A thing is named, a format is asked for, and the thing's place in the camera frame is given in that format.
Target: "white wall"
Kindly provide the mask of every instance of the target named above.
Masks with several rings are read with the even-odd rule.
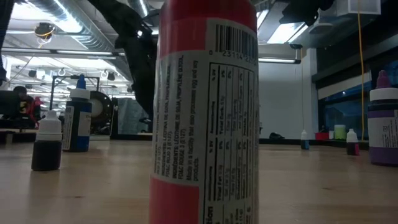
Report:
[[[316,51],[308,50],[302,65],[260,63],[260,138],[277,132],[287,139],[300,139],[304,128],[311,139],[318,130],[318,98],[311,75],[316,73]]]

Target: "nutrition facts label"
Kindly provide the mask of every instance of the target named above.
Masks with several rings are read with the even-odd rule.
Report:
[[[167,202],[152,206],[167,203],[159,223],[184,210],[181,223],[257,224],[256,36],[239,24],[208,29],[209,51],[158,62],[151,192]]]

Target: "wooden table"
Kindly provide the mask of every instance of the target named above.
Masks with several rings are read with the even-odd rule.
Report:
[[[344,149],[261,146],[260,223],[398,223],[398,169]],[[147,223],[150,142],[92,142],[60,171],[30,171],[32,144],[0,146],[0,223]]]

